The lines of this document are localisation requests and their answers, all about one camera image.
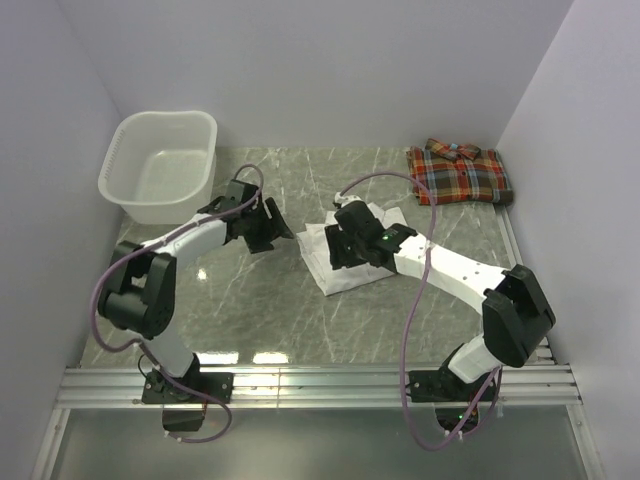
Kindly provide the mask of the white long sleeve shirt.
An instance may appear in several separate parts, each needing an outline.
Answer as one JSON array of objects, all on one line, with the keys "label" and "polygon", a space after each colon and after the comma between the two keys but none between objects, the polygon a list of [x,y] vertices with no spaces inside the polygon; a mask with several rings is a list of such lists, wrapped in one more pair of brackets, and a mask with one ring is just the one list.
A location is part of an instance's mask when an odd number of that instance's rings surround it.
[{"label": "white long sleeve shirt", "polygon": [[305,230],[296,234],[301,257],[325,296],[352,290],[392,276],[388,270],[368,264],[333,270],[325,228],[336,224],[335,213],[326,211],[323,223],[306,223]]}]

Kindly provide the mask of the plaid flannel shirt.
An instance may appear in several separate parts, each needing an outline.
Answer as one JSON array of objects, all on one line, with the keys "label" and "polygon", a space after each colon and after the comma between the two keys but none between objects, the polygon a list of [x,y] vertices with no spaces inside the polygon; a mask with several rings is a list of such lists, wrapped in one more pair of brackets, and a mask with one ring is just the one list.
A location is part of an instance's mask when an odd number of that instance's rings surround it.
[{"label": "plaid flannel shirt", "polygon": [[406,151],[409,174],[431,194],[413,189],[420,205],[484,202],[508,205],[515,193],[496,149],[444,143],[429,138],[423,147]]}]

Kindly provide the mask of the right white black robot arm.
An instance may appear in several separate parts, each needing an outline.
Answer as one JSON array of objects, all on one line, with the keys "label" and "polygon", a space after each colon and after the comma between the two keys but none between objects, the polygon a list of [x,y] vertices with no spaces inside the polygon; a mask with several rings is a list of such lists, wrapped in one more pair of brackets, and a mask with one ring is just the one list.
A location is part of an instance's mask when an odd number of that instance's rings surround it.
[{"label": "right white black robot arm", "polygon": [[522,367],[555,326],[552,308],[533,271],[467,258],[403,224],[384,226],[357,196],[338,197],[335,224],[325,236],[333,269],[369,265],[425,280],[463,301],[481,317],[482,330],[440,369],[444,394],[460,400],[499,367]]}]

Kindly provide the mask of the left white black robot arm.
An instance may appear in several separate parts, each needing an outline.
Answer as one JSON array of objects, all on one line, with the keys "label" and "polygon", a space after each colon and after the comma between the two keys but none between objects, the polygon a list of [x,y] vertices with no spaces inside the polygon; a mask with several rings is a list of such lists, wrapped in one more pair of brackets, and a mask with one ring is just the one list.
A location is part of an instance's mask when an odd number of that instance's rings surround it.
[{"label": "left white black robot arm", "polygon": [[151,360],[149,389],[166,388],[177,401],[192,401],[203,377],[197,355],[172,326],[179,270],[239,238],[255,254],[293,237],[273,198],[264,198],[258,185],[232,180],[223,196],[180,227],[143,243],[120,242],[98,287],[97,313],[131,332],[130,342]]}]

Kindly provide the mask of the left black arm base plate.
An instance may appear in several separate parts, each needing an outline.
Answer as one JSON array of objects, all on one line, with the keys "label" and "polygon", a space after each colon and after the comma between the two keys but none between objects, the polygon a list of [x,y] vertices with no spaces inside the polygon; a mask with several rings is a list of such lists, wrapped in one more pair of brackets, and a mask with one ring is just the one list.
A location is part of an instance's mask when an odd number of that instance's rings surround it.
[{"label": "left black arm base plate", "polygon": [[[168,436],[188,444],[207,443],[221,438],[232,425],[229,404],[233,385],[230,372],[196,372],[168,380],[154,370],[146,375],[140,403],[162,408],[161,423]],[[214,406],[226,415],[221,429],[208,437],[193,437],[204,426],[208,409]]]}]

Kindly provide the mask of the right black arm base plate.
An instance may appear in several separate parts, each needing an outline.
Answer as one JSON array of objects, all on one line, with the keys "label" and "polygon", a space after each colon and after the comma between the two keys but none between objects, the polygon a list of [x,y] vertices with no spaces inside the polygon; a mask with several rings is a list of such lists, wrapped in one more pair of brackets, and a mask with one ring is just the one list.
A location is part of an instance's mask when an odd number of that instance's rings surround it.
[{"label": "right black arm base plate", "polygon": [[502,381],[501,369],[496,373],[486,373],[469,384],[464,383],[444,368],[438,371],[412,370],[409,372],[409,383],[406,387],[408,388],[409,398],[413,403],[463,403],[460,408],[437,407],[435,409],[438,425],[445,432],[451,432],[463,418],[468,406],[481,390],[486,380],[489,380],[490,383],[461,428],[461,434],[465,435],[475,430],[484,421],[479,411],[480,403],[491,401],[488,413],[491,413],[495,408]]}]

